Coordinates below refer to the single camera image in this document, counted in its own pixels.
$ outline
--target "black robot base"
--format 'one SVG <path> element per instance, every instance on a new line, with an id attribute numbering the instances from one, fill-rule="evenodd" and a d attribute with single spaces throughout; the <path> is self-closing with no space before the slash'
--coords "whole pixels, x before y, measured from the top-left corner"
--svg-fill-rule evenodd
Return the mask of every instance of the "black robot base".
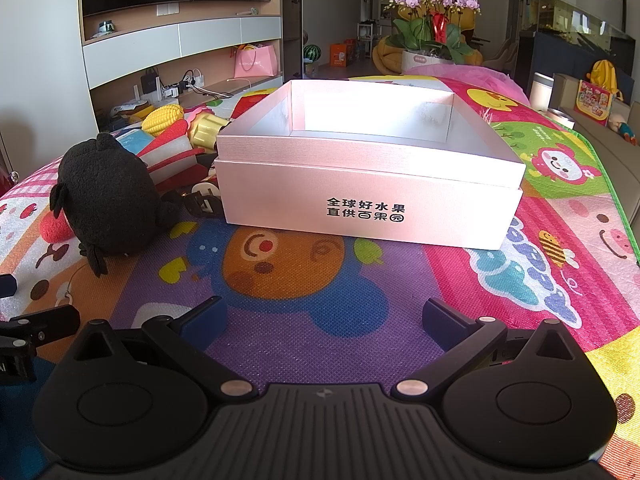
<path id="1" fill-rule="evenodd" d="M 594 459 L 615 405 L 555 319 L 509 330 L 429 300 L 423 326 L 445 353 L 389 395 L 376 383 L 270 384 L 259 394 L 202 352 L 194 328 L 220 301 L 138 330 L 89 322 L 33 409 L 52 460 L 40 478 L 612 478 Z"/>

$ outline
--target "black gripper base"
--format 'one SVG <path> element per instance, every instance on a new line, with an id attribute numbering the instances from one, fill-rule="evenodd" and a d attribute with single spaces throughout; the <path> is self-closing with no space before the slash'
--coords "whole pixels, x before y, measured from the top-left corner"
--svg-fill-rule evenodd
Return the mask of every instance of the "black gripper base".
<path id="1" fill-rule="evenodd" d="M 91 474 L 53 465 L 45 480 L 610 480 L 595 462 L 520 472 L 459 448 L 431 408 L 385 396 L 378 384 L 272 384 L 222 407 L 203 437 L 161 465 Z"/>

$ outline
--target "box lid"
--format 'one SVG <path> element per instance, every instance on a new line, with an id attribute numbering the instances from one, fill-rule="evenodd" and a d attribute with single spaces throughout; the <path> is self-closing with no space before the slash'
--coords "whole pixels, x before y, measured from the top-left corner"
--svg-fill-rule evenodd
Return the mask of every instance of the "box lid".
<path id="1" fill-rule="evenodd" d="M 220 160 L 348 168 L 517 188 L 525 165 L 452 91 L 292 80 L 220 132 Z"/>

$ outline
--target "fish tank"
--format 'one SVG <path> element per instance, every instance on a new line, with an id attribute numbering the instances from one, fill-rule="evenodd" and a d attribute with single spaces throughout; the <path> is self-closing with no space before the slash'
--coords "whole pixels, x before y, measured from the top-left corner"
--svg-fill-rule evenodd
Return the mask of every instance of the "fish tank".
<path id="1" fill-rule="evenodd" d="M 562 0 L 529 0 L 520 30 L 542 32 L 580 46 L 599 59 L 609 59 L 631 74 L 636 40 L 609 22 Z"/>

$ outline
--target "cardboard box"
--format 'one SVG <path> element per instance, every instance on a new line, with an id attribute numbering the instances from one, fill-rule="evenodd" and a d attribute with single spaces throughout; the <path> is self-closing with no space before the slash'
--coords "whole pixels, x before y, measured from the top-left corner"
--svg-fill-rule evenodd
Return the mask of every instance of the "cardboard box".
<path id="1" fill-rule="evenodd" d="M 435 88 L 293 80 L 217 146 L 231 224 L 494 250 L 522 195 L 522 161 Z"/>
<path id="2" fill-rule="evenodd" d="M 343 43 L 335 43 L 330 47 L 330 66 L 347 66 L 347 46 Z"/>

